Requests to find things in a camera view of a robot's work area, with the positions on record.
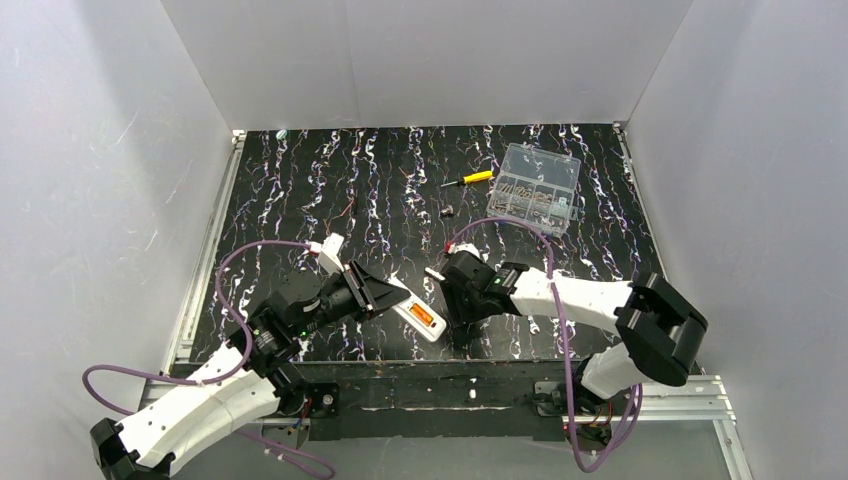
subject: black table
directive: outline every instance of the black table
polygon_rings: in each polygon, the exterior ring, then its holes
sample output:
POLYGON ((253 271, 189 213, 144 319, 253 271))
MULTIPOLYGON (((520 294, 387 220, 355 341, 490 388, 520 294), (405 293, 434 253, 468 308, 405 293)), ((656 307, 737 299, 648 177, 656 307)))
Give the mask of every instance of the black table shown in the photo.
MULTIPOLYGON (((439 188, 479 170, 498 170, 510 143, 524 143, 581 160, 579 214, 562 238, 553 239, 557 267, 595 280, 631 279, 660 271, 629 167, 611 125, 529 125, 358 130, 250 132, 235 178, 217 262, 259 239, 314 240, 329 232, 346 242, 340 258, 357 259, 370 271, 396 272, 437 311, 441 293, 424 276, 437 267, 454 233, 486 216, 491 184, 439 188), (452 205, 456 215, 440 218, 452 205)), ((471 236, 490 264, 525 262, 542 267, 542 248, 529 233, 487 225, 471 236)), ((224 291, 243 313, 265 298, 292 268, 317 264, 301 252, 265 247, 247 252, 225 275, 224 291)), ((192 362, 204 362, 236 326, 222 318, 210 279, 192 362)), ((394 313, 319 331, 299 360, 527 360, 562 358, 558 322, 490 318, 427 343, 394 313)), ((571 355, 584 357, 613 338, 591 327, 569 327, 571 355)))

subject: purple cable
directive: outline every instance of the purple cable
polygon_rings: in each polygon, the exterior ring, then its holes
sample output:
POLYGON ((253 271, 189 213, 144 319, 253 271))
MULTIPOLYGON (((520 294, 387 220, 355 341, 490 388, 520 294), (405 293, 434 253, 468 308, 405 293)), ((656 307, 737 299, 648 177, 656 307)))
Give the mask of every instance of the purple cable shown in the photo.
MULTIPOLYGON (((241 360, 239 360, 238 364, 235 367, 233 367, 233 369, 230 370, 229 372, 226 372, 226 373, 219 375, 215 378, 204 379, 201 382, 203 385, 207 385, 207 384, 210 384, 210 383, 218 383, 220 381, 223 381, 223 380, 226 380, 226 379, 232 377, 233 375, 236 374, 236 372, 238 372, 239 370, 242 369, 242 367, 244 367, 244 364, 247 363, 248 358, 250 358, 250 352, 253 349, 253 335, 250 332, 250 329, 248 328, 247 323, 245 323, 244 318, 242 318, 242 316, 238 313, 238 311, 235 308, 233 308, 232 303, 230 303, 230 301, 227 299, 227 296, 224 295, 224 290, 223 290, 223 287, 222 287, 223 275, 224 275, 224 271, 227 269, 227 267, 230 265, 230 263, 232 263, 232 261, 238 255, 242 254, 245 250, 248 250, 250 248, 255 248, 255 247, 261 247, 263 245, 281 245, 281 246, 286 246, 286 247, 294 247, 294 248, 299 247, 299 248, 309 249, 309 245, 306 244, 306 243, 289 242, 289 241, 286 241, 286 240, 259 240, 257 242, 252 242, 252 243, 248 243, 246 245, 242 245, 241 247, 239 247, 238 249, 236 249, 235 251, 233 251, 232 253, 227 255, 226 258, 224 258, 224 261, 221 262, 221 266, 218 267, 218 271, 215 273, 215 293, 218 295, 218 300, 224 306, 224 309, 225 309, 224 314, 225 315, 229 314, 233 317, 233 320, 236 321, 236 324, 238 324, 238 326, 242 330, 244 330, 245 338, 246 338, 247 341, 245 342, 244 355, 242 355, 242 358, 241 358, 241 360)), ((97 400, 104 407, 106 407, 110 410, 113 410, 115 412, 121 413, 123 415, 132 415, 135 412, 133 412, 131 410, 127 410, 126 408, 119 407, 118 405, 115 405, 114 403, 110 402, 109 400, 104 398, 102 395, 97 393, 97 391, 91 385, 91 380, 89 379, 91 374, 94 373, 94 372, 97 372, 97 371, 117 372, 117 373, 122 373, 124 375, 130 375, 132 377, 144 378, 144 379, 147 379, 147 380, 155 380, 155 381, 158 381, 158 382, 165 382, 165 383, 170 383, 170 384, 173 384, 173 385, 186 385, 186 386, 196 386, 196 385, 198 385, 197 381, 185 380, 185 379, 181 379, 181 378, 165 377, 165 376, 162 376, 162 375, 155 375, 155 374, 152 374, 152 373, 142 372, 140 370, 135 370, 135 369, 132 369, 132 368, 127 368, 127 367, 121 367, 121 366, 118 366, 118 365, 100 364, 100 365, 92 365, 91 367, 88 367, 85 370, 85 372, 83 372, 83 374, 82 374, 82 384, 85 387, 86 391, 89 393, 89 395, 91 395, 95 400, 97 400)), ((292 465, 296 466, 297 468, 303 470, 307 474, 312 475, 313 477, 315 477, 319 480, 329 480, 329 479, 336 476, 336 470, 335 470, 335 468, 333 468, 332 464, 330 464, 329 461, 327 461, 327 460, 325 460, 325 459, 323 459, 323 458, 321 458, 317 455, 313 455, 313 454, 307 453, 307 452, 301 452, 299 450, 295 450, 295 449, 286 447, 285 445, 281 445, 281 444, 274 442, 272 440, 265 439, 260 435, 251 434, 249 432, 243 432, 243 431, 239 430, 236 433, 238 433, 239 435, 243 435, 247 438, 250 438, 252 440, 256 440, 256 441, 268 446, 269 448, 273 448, 273 449, 276 449, 278 451, 285 451, 289 455, 298 455, 298 456, 301 456, 303 458, 307 458, 307 459, 313 460, 317 463, 320 463, 321 465, 326 467, 327 470, 330 471, 329 475, 325 475, 325 474, 322 474, 320 472, 317 472, 317 471, 313 470, 312 468, 310 468, 310 467, 308 467, 308 466, 306 466, 306 465, 304 465, 304 464, 302 464, 302 463, 300 463, 297 460, 294 460, 292 458, 286 458, 286 461, 288 461, 292 465)))
MULTIPOLYGON (((451 244, 456 243, 458 240, 460 240, 462 235, 465 234, 465 232, 467 232, 469 229, 476 227, 478 225, 484 224, 484 223, 492 223, 492 222, 511 223, 513 225, 518 225, 518 226, 526 228, 527 230, 532 232, 534 235, 536 235, 539 238, 539 240, 542 241, 542 244, 545 245, 545 249, 547 250, 548 262, 547 262, 546 274, 547 274, 547 277, 548 277, 549 280, 553 280, 553 277, 554 277, 554 251, 553 251, 553 248, 551 247, 551 242, 549 242, 548 239, 545 238, 544 234, 542 234, 542 232, 538 228, 536 228, 535 226, 533 226, 532 224, 530 224, 528 222, 525 222, 525 221, 522 221, 522 220, 517 220, 517 219, 512 219, 512 218, 506 218, 506 217, 483 218, 483 219, 471 222, 468 225, 466 225, 465 227, 463 227, 459 232, 457 232, 456 235, 454 235, 453 240, 451 240, 451 244)), ((568 406, 568 436, 569 436, 569 440, 571 440, 571 448, 572 448, 572 451, 574 453, 574 460, 577 462, 577 466, 580 468, 580 470, 582 470, 586 473, 592 473, 595 470, 597 470, 606 461, 607 457, 609 456, 609 454, 613 450, 618 448, 619 445, 621 445, 625 440, 627 440, 627 437, 630 436, 630 432, 633 431, 633 427, 636 425, 636 420, 639 418, 639 412, 642 410, 642 388, 641 388, 641 385, 634 385, 633 388, 630 389, 630 399, 627 402, 627 406, 624 408, 624 414, 621 416, 621 421, 616 426, 615 431, 613 432, 612 440, 610 441, 610 444, 607 445, 607 448, 605 448, 601 452, 601 454, 598 456, 598 459, 594 463, 592 463, 591 465, 589 465, 587 467, 583 463, 583 456, 580 454, 580 449, 579 449, 578 443, 577 443, 577 441, 578 441, 578 439, 577 439, 577 423, 574 419, 574 417, 575 417, 575 415, 574 415, 574 386, 572 385, 572 378, 571 378, 571 357, 568 354, 569 348, 568 348, 568 335, 566 334, 567 325, 566 325, 565 311, 562 308, 562 302, 559 301, 559 298, 560 298, 559 297, 559 291, 557 290, 556 283, 554 283, 554 282, 551 282, 551 292, 553 292, 554 298, 557 299, 557 301, 555 302, 555 305, 556 305, 557 315, 559 316, 560 338, 562 340, 562 344, 563 344, 563 348, 564 348, 563 363, 565 365, 566 404, 568 406), (633 416, 633 419, 630 420, 629 422, 627 422, 627 418, 630 416, 630 412, 633 409, 634 403, 636 403, 636 405, 637 405, 636 406, 636 412, 633 416), (625 424, 627 424, 626 429, 622 433, 622 429, 625 428, 625 424)))
POLYGON ((329 461, 327 461, 326 459, 324 459, 322 457, 319 457, 318 455, 314 455, 314 454, 308 453, 308 452, 301 452, 300 450, 295 450, 291 447, 287 447, 287 446, 285 446, 281 443, 277 443, 277 442, 275 442, 271 439, 265 438, 260 434, 245 432, 243 430, 238 430, 238 431, 236 431, 236 433, 238 433, 239 435, 241 435, 243 437, 247 437, 251 440, 255 440, 255 441, 265 445, 266 447, 268 447, 271 450, 276 450, 278 452, 286 452, 289 455, 298 455, 298 456, 301 456, 303 458, 308 458, 309 460, 312 460, 315 463, 320 463, 321 465, 324 466, 324 468, 326 468, 330 472, 329 474, 323 474, 321 472, 318 472, 318 471, 312 469, 311 467, 307 467, 306 465, 298 462, 297 460, 289 458, 285 454, 283 455, 283 459, 285 461, 291 463, 295 467, 303 470, 307 474, 309 474, 309 475, 311 475, 311 476, 313 476, 313 477, 315 477, 319 480, 330 480, 331 478, 336 476, 336 469, 333 467, 333 465, 329 461))

